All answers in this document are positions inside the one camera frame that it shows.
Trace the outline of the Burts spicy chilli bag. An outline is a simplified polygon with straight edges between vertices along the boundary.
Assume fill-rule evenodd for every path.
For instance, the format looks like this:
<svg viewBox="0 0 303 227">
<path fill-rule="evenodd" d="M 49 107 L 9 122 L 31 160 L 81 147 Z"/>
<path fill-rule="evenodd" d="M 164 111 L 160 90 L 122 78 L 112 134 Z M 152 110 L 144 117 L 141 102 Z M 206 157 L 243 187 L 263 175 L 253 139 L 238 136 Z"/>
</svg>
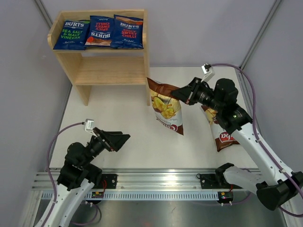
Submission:
<svg viewBox="0 0 303 227">
<path fill-rule="evenodd" d="M 114 15 L 111 48 L 143 49 L 143 19 Z"/>
<path fill-rule="evenodd" d="M 112 42 L 114 19 L 105 16 L 90 16 L 90 27 L 85 46 L 109 47 Z"/>
</svg>

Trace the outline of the Burts sea salt vinegar bag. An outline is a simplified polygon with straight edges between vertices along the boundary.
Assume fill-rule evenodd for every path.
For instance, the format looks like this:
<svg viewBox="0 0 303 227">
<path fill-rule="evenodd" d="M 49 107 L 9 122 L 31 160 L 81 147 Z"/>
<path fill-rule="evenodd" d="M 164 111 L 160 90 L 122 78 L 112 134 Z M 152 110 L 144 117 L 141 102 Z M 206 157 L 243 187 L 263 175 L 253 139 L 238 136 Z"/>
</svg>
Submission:
<svg viewBox="0 0 303 227">
<path fill-rule="evenodd" d="M 66 20 L 54 50 L 85 50 L 90 20 Z"/>
</svg>

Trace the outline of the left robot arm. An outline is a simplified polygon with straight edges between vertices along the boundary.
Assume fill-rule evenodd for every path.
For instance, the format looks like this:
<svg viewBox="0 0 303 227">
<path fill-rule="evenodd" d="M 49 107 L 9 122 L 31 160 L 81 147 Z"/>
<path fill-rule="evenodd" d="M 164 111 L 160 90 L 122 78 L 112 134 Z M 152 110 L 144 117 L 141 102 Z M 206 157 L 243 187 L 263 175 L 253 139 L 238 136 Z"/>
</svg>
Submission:
<svg viewBox="0 0 303 227">
<path fill-rule="evenodd" d="M 103 150 L 118 152 L 130 139 L 121 131 L 104 131 L 83 122 L 85 131 L 91 134 L 87 145 L 72 143 L 67 148 L 64 165 L 57 180 L 49 172 L 53 195 L 38 227 L 67 227 L 73 215 L 92 188 L 102 184 L 102 169 L 91 162 Z"/>
</svg>

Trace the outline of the Chuba cassava chips bag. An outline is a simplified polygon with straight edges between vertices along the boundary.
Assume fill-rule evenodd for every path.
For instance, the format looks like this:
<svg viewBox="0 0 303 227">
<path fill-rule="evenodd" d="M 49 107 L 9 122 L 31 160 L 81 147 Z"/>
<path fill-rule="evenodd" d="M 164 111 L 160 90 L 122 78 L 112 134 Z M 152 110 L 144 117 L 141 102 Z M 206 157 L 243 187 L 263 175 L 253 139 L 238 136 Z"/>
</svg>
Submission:
<svg viewBox="0 0 303 227">
<path fill-rule="evenodd" d="M 216 118 L 217 112 L 215 110 L 204 105 L 201 106 L 201 109 L 203 110 L 210 125 L 217 152 L 220 152 L 222 149 L 232 145 L 239 145 L 239 142 L 219 125 Z"/>
<path fill-rule="evenodd" d="M 171 94 L 178 87 L 159 83 L 147 78 L 150 89 L 151 106 L 155 112 L 156 120 L 166 128 L 184 135 L 181 104 Z"/>
</svg>

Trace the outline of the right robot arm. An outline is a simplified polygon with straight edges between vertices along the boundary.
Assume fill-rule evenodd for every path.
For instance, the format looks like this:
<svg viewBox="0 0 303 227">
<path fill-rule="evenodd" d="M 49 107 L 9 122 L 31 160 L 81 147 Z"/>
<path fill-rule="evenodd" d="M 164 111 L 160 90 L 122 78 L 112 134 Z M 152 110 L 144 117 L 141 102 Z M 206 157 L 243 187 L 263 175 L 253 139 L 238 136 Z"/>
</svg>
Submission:
<svg viewBox="0 0 303 227">
<path fill-rule="evenodd" d="M 219 79 L 214 88 L 194 78 L 171 95 L 187 105 L 200 103 L 217 112 L 218 124 L 245 149 L 261 176 L 226 163 L 215 171 L 219 187 L 236 185 L 255 194 L 269 210 L 276 210 L 297 194 L 302 194 L 303 174 L 285 165 L 261 137 L 253 119 L 237 104 L 238 90 L 230 79 Z"/>
</svg>

